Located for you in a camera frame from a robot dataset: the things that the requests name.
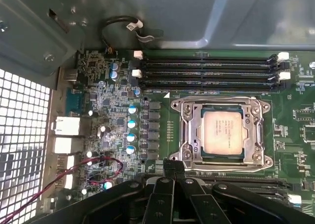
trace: vent grille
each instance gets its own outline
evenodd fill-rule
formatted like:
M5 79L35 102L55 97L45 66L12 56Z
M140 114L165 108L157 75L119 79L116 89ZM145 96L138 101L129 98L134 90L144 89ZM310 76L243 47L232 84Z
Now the vent grille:
M0 222L41 189L50 89L0 69ZM36 215L33 202L10 223Z

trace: cpu socket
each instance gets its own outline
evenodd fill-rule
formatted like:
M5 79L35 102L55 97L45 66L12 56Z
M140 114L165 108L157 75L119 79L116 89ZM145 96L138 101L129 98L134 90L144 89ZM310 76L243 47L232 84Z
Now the cpu socket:
M256 172L273 166L264 155L263 117L270 104L255 97L188 96L171 102L180 113L179 151L186 170Z

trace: green circuit board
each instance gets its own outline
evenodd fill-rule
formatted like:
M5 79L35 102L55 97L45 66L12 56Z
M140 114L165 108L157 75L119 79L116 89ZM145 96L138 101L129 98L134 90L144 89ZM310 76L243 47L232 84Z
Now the green circuit board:
M147 57L269 57L275 52L255 51L144 51ZM110 151L124 163L119 176L120 182L133 179L139 173L162 174L162 160L178 151L180 140L180 115L171 108L171 101L190 95L202 96L254 96L271 105L271 110L263 115L263 137L265 154L272 157L274 165L257 173L245 172L196 172L200 176L284 179L290 184L286 190L301 196L301 210L313 215L315 210L315 80L310 63L315 54L311 52L290 52L291 87L275 93L218 92L218 91L176 91L147 90L135 95L128 77L129 60L133 51L118 51L108 56L101 51L86 51L78 56L78 84L69 94L70 98L82 100L75 103L67 100L67 116L86 116L89 110L99 113L92 121L91 137L85 142L86 150ZM116 63L119 78L110 77L111 63ZM150 103L155 103L153 110ZM137 107L135 115L128 113L130 105ZM149 130L151 116L154 125ZM128 128L133 120L137 126ZM108 136L96 136L97 128L107 125L111 128ZM137 139L128 142L128 134ZM158 149L148 150L143 145L154 139ZM135 152L128 154L126 148L134 146ZM81 188L86 186L88 173L111 174L117 169L115 163L108 167L92 166L82 173Z

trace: motherboard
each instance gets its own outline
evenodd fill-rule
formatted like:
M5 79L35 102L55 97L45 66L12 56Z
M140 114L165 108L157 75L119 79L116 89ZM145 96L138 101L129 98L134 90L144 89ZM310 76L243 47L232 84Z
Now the motherboard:
M80 170L85 198L161 176L182 160L208 186L234 183L304 213L315 211L315 56L307 52L86 51L66 116L89 118Z

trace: metal panel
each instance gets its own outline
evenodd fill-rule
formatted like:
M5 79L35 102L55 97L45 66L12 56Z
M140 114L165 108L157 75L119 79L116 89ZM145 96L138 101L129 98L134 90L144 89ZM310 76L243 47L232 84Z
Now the metal panel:
M49 17L49 9L68 33ZM83 44L82 27L69 24L71 8L59 0L1 0L0 13L1 67L30 80L54 73Z
M135 15L164 38L148 47L164 49L314 50L313 0L61 0L86 18L86 46L100 46L98 21ZM124 24L106 28L116 48L137 48Z
M0 69L0 222L41 190L49 99L49 88ZM13 220L35 216L36 205Z
M50 8L68 33L47 15ZM33 81L46 79L84 39L86 48L101 47L99 21L115 15L163 31L147 48L314 50L314 12L313 0L1 0L0 28L8 29L0 32L0 61ZM140 47L124 23L105 33L114 48Z

